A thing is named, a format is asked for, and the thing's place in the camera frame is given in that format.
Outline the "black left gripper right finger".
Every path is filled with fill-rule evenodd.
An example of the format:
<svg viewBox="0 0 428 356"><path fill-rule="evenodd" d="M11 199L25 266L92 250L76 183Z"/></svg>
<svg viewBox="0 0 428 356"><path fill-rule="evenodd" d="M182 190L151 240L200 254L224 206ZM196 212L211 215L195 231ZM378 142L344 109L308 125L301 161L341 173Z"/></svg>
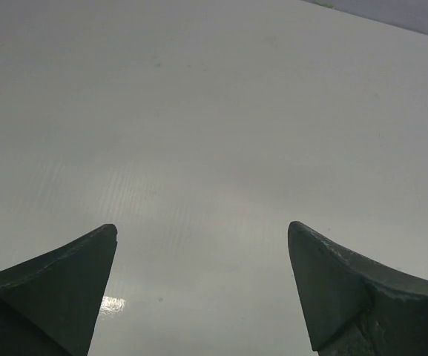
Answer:
<svg viewBox="0 0 428 356"><path fill-rule="evenodd" d="M428 355L428 280L343 247L301 222L289 256L319 355Z"/></svg>

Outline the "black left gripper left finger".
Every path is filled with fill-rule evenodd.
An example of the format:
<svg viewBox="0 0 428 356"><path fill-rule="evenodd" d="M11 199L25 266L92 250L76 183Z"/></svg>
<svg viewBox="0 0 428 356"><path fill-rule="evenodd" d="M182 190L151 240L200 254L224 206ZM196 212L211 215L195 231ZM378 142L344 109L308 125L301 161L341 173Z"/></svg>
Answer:
<svg viewBox="0 0 428 356"><path fill-rule="evenodd" d="M102 225L0 271L0 355L87 355L117 247Z"/></svg>

